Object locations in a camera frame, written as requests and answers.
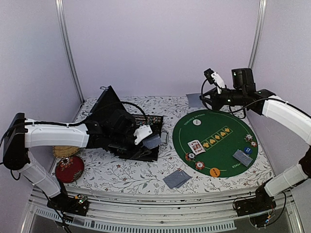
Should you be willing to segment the black poker chip case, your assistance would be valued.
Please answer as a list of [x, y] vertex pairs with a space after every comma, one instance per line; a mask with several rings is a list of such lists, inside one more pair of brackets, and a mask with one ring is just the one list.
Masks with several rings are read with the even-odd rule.
[[83, 121], [87, 126], [87, 149], [104, 149], [122, 159], [145, 162], [158, 160], [163, 116], [147, 115], [136, 104], [139, 114], [129, 113], [114, 89], [107, 87], [89, 115]]

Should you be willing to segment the blue small blind button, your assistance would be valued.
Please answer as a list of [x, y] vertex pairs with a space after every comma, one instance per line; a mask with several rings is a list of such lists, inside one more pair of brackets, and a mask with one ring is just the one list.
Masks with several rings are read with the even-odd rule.
[[253, 152], [252, 148], [250, 148], [250, 147], [244, 147], [243, 151], [247, 155], [250, 155]]

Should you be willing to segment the dealt card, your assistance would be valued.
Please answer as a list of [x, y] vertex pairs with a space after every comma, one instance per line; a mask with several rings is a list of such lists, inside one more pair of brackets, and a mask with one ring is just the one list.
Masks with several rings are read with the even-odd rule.
[[244, 154], [234, 155], [234, 158], [237, 159], [244, 166], [249, 166], [253, 161], [253, 159], [251, 157], [244, 155]]
[[172, 174], [163, 178], [164, 183], [170, 188], [176, 188], [179, 180], [180, 171], [176, 170]]
[[180, 171], [179, 180], [176, 188], [180, 188], [184, 183], [186, 183], [188, 180], [190, 180], [192, 176], [187, 174], [185, 171]]
[[242, 150], [236, 150], [236, 152], [232, 155], [235, 159], [242, 161], [247, 158], [247, 155]]

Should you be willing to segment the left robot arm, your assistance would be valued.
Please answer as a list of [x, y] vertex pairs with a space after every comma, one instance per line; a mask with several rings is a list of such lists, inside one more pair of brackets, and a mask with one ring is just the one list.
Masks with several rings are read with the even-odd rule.
[[125, 110], [116, 110], [109, 117], [88, 116], [76, 123], [35, 121], [24, 113], [14, 117], [3, 135], [3, 165], [18, 171], [39, 187], [62, 211], [72, 207], [70, 197], [62, 192], [60, 182], [47, 173], [29, 149], [45, 146], [71, 146], [84, 149], [104, 149], [124, 152], [131, 158], [150, 154], [143, 140], [151, 136], [149, 124], [138, 126]]

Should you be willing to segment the blue playing card deck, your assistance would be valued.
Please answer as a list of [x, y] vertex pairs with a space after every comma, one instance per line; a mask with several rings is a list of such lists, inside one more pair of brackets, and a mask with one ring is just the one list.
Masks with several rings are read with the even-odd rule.
[[142, 142], [143, 145], [149, 150], [152, 150], [162, 144], [161, 138], [158, 134], [145, 138]]

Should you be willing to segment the orange big blind button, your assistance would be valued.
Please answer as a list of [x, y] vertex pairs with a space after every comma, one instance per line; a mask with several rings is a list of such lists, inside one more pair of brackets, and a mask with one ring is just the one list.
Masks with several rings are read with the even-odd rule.
[[219, 177], [221, 174], [221, 171], [218, 168], [213, 167], [209, 170], [209, 173], [211, 177]]

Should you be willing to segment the purple black chip stack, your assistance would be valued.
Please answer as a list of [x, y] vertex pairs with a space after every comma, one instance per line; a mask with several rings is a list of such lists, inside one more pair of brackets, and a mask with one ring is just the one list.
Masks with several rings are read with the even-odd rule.
[[193, 161], [195, 159], [196, 155], [194, 153], [186, 153], [185, 154], [185, 159], [190, 162]]

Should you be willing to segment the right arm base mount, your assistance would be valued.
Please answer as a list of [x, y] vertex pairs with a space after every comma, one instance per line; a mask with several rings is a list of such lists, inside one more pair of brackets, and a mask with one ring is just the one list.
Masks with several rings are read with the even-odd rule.
[[264, 195], [252, 198], [237, 197], [232, 203], [237, 216], [249, 216], [250, 223], [256, 228], [266, 227], [276, 208], [275, 199]]

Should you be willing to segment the small red chip stack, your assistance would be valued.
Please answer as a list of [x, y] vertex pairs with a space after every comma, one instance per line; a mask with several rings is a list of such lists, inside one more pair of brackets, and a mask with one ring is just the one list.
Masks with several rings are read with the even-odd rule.
[[251, 145], [252, 147], [257, 147], [257, 143], [256, 143], [255, 141], [252, 141], [252, 142], [250, 143], [250, 145]]

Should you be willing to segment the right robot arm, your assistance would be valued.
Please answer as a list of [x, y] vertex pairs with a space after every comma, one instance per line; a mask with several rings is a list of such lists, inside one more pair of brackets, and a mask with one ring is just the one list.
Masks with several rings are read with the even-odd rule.
[[250, 68], [231, 71], [233, 87], [226, 86], [221, 76], [212, 69], [204, 71], [205, 81], [214, 88], [201, 91], [201, 101], [212, 110], [223, 106], [238, 106], [240, 111], [250, 110], [253, 114], [266, 117], [259, 128], [256, 116], [251, 116], [263, 146], [274, 169], [278, 172], [260, 188], [252, 199], [251, 207], [261, 212], [270, 204], [270, 197], [302, 184], [311, 177], [311, 117], [298, 107], [283, 100], [267, 89], [256, 89]]

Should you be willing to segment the white dealer button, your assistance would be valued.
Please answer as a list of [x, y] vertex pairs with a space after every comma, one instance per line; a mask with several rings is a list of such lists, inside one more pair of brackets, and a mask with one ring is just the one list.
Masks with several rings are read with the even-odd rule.
[[194, 124], [195, 126], [199, 126], [199, 125], [202, 124], [202, 122], [201, 122], [201, 120], [199, 120], [199, 119], [194, 119], [194, 120], [193, 120], [193, 124]]

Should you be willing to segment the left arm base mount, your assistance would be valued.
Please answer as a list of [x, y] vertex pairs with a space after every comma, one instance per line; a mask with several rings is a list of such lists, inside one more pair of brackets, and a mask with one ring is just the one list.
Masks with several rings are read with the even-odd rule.
[[61, 193], [53, 198], [48, 198], [47, 206], [62, 213], [86, 216], [89, 201], [85, 195], [78, 194], [75, 197], [69, 197], [67, 194]]

